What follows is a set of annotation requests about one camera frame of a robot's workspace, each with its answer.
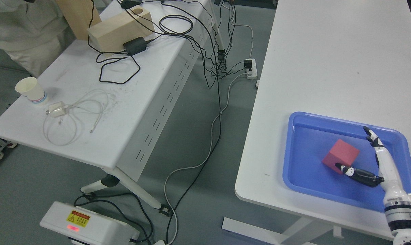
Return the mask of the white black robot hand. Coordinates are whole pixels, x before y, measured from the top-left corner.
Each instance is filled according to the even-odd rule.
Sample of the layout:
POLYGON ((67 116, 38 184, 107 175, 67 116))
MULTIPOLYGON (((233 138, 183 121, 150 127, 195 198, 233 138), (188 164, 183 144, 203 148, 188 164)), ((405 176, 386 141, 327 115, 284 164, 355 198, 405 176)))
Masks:
POLYGON ((335 163, 335 167, 352 180, 363 185, 369 187, 381 185, 385 192, 384 206, 399 203, 411 205, 411 196, 403 188, 399 172, 390 152, 373 130, 368 127, 363 127, 363 129, 367 134, 367 141, 375 150, 379 168, 378 175, 363 169, 345 166, 342 163, 335 163))

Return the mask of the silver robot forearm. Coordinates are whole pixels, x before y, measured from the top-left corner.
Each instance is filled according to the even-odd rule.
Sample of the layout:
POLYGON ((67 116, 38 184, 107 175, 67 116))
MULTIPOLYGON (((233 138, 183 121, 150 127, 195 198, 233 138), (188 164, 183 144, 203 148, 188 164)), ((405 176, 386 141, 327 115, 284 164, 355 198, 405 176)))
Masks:
POLYGON ((384 204, 386 221, 394 245, 411 245, 411 201, 388 200, 384 204))

